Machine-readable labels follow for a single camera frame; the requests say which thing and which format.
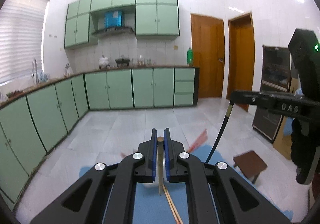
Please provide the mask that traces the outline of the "blue table cloth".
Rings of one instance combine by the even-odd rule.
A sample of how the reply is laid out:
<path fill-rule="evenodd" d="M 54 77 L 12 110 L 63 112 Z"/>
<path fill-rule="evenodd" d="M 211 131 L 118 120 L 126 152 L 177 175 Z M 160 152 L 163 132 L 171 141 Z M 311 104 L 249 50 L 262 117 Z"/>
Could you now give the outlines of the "blue table cloth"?
<path fill-rule="evenodd" d="M 193 151 L 193 155 L 197 156 L 201 161 L 205 162 L 211 147 L 203 145 Z M 226 160 L 216 150 L 210 159 L 210 164 L 215 165 L 220 161 Z M 79 177 L 82 177 L 92 166 L 83 166 L 80 169 Z M 185 184 L 183 183 L 166 183 L 166 188 L 174 202 L 176 209 L 183 221 L 189 223 L 187 195 Z M 290 221 L 293 218 L 292 210 L 281 211 Z M 158 189 L 145 188 L 142 183 L 138 183 L 136 187 L 135 207 L 133 212 L 132 223 L 176 223 L 170 206 L 165 195 L 158 195 Z"/>

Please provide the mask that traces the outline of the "wooden door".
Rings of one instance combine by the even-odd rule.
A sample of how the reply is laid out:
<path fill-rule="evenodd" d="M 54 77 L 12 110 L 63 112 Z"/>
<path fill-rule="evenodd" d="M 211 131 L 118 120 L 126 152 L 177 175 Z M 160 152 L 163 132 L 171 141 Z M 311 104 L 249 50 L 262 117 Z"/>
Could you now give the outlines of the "wooden door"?
<path fill-rule="evenodd" d="M 191 14 L 193 65 L 199 67 L 199 98 L 221 97 L 225 67 L 223 20 Z"/>
<path fill-rule="evenodd" d="M 254 77 L 255 43 L 252 14 L 228 21 L 229 73 L 227 99 L 235 90 L 251 91 Z"/>

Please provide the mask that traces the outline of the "left wooden door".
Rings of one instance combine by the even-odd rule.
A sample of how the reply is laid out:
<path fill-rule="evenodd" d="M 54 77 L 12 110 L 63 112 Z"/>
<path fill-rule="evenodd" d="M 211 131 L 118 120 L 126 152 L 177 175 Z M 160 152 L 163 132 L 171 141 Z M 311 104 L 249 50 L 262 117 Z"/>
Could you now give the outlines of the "left wooden door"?
<path fill-rule="evenodd" d="M 191 14 L 193 65 L 199 67 L 199 98 L 221 97 L 225 67 L 223 20 Z"/>

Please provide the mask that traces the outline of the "green lower kitchen cabinets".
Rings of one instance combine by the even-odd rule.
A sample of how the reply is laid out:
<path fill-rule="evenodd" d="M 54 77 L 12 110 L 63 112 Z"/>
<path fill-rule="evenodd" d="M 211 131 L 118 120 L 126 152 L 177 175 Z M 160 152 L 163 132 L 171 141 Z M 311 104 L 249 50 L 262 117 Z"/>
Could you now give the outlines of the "green lower kitchen cabinets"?
<path fill-rule="evenodd" d="M 1 195 L 14 208 L 44 157 L 90 110 L 194 106 L 197 67 L 100 70 L 58 79 L 1 105 Z"/>

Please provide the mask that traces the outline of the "glass jars on counter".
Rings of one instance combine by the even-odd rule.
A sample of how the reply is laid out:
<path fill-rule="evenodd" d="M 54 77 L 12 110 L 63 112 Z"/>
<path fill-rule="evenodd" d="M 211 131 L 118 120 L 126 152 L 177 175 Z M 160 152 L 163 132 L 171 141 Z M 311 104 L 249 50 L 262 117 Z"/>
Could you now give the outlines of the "glass jars on counter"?
<path fill-rule="evenodd" d="M 152 65 L 152 60 L 145 58 L 143 55 L 138 55 L 136 58 L 132 59 L 132 65 L 136 67 L 146 67 Z"/>

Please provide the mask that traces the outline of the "blue range hood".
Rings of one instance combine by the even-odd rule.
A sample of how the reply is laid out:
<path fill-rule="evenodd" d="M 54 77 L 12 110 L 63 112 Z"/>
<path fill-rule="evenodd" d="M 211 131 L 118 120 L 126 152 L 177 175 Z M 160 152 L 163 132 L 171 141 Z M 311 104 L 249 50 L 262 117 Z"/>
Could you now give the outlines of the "blue range hood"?
<path fill-rule="evenodd" d="M 102 14 L 93 14 L 92 36 L 102 39 L 111 35 L 133 34 L 131 26 L 124 25 L 124 13 L 122 11 L 109 11 Z"/>

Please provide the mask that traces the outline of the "white window blind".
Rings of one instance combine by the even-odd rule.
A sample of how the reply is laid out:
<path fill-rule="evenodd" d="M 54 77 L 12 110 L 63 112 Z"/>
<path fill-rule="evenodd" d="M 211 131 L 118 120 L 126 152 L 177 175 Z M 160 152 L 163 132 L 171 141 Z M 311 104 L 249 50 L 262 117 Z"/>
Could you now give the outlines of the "white window blind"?
<path fill-rule="evenodd" d="M 43 34 L 49 0 L 6 0 L 1 8 L 1 83 L 43 71 Z"/>

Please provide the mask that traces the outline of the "green kitchen cabinets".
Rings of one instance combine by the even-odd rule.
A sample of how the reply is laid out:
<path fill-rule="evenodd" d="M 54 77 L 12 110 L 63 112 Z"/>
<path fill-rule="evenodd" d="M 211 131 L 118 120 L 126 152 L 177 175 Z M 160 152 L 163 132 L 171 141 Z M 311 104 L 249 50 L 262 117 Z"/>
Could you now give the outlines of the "green kitchen cabinets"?
<path fill-rule="evenodd" d="M 65 22 L 65 48 L 95 45 L 93 14 L 122 11 L 124 25 L 136 37 L 177 37 L 180 34 L 178 0 L 77 0 L 68 5 Z"/>
<path fill-rule="evenodd" d="M 14 208 L 44 157 L 90 110 L 194 106 L 197 67 L 100 70 L 58 79 L 1 105 L 1 195 Z"/>

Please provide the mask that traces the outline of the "black chopstick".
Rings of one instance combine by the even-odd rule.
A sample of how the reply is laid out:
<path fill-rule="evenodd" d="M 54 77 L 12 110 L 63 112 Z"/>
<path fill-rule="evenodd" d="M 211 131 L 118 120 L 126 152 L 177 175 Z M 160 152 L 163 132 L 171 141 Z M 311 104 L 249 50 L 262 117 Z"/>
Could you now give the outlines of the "black chopstick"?
<path fill-rule="evenodd" d="M 219 133 L 217 135 L 217 138 L 216 138 L 216 140 L 215 140 L 215 142 L 214 142 L 214 144 L 212 146 L 212 149 L 210 150 L 210 153 L 209 153 L 209 155 L 208 155 L 208 157 L 206 159 L 206 163 L 207 164 L 209 163 L 210 159 L 212 158 L 213 153 L 215 152 L 215 150 L 216 150 L 216 148 L 217 148 L 217 146 L 219 144 L 219 141 L 222 138 L 222 134 L 223 134 L 223 132 L 225 130 L 225 127 L 227 126 L 227 122 L 228 122 L 229 117 L 231 115 L 231 112 L 232 112 L 232 109 L 233 109 L 233 105 L 234 105 L 234 103 L 232 101 L 228 105 L 227 112 L 225 114 L 225 118 L 224 118 L 224 120 L 222 122 L 221 128 L 220 128 Z"/>

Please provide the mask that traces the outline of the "small brown wooden stool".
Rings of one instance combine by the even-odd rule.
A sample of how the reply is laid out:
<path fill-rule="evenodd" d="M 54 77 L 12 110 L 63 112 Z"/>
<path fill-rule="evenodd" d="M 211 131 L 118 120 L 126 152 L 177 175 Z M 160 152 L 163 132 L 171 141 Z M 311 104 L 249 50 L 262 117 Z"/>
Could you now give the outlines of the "small brown wooden stool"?
<path fill-rule="evenodd" d="M 251 178 L 253 184 L 257 181 L 260 173 L 267 169 L 267 164 L 255 151 L 237 155 L 233 161 L 234 167 L 238 167 L 246 178 Z"/>

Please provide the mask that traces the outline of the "right wooden door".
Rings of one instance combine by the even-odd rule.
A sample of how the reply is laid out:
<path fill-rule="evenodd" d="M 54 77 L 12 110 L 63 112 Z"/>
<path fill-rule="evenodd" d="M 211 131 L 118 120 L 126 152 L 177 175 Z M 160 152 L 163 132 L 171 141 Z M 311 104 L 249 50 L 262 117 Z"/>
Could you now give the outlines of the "right wooden door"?
<path fill-rule="evenodd" d="M 252 14 L 228 21 L 229 73 L 227 99 L 235 90 L 251 91 L 254 77 L 255 43 Z"/>

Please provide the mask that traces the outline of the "black glass cabinet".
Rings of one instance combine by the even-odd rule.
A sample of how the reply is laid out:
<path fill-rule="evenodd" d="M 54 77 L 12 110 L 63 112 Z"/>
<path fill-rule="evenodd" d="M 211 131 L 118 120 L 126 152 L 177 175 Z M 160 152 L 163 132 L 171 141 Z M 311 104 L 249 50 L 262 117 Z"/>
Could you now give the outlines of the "black glass cabinet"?
<path fill-rule="evenodd" d="M 263 45 L 263 71 L 260 82 L 261 91 L 288 93 L 291 86 L 291 55 L 287 48 Z M 252 127 L 274 143 L 283 121 L 281 115 L 257 108 Z"/>

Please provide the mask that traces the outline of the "white cooking pot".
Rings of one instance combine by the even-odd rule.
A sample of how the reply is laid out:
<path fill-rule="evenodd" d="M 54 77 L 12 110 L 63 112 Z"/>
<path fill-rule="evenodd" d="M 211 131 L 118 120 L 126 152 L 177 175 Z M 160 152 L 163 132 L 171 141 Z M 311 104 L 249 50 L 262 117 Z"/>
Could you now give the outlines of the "white cooking pot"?
<path fill-rule="evenodd" d="M 104 68 L 109 68 L 110 67 L 110 59 L 106 56 L 102 56 L 98 60 L 99 63 L 99 68 L 104 69 Z"/>

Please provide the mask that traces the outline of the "green bottle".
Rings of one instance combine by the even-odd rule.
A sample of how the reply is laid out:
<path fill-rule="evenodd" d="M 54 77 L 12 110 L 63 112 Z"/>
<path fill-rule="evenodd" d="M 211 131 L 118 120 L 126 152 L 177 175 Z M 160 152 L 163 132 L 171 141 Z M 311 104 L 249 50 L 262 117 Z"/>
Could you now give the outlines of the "green bottle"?
<path fill-rule="evenodd" d="M 193 50 L 191 47 L 187 50 L 187 64 L 189 66 L 193 65 Z"/>

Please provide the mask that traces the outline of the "beige wooden chopstick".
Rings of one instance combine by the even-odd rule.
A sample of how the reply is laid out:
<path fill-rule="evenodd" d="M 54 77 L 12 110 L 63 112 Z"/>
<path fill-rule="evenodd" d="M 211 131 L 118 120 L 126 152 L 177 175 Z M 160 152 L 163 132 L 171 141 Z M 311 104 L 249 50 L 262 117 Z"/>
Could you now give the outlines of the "beige wooden chopstick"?
<path fill-rule="evenodd" d="M 157 165 L 158 165 L 158 193 L 162 195 L 163 191 L 163 161 L 164 161 L 164 138 L 157 138 Z"/>

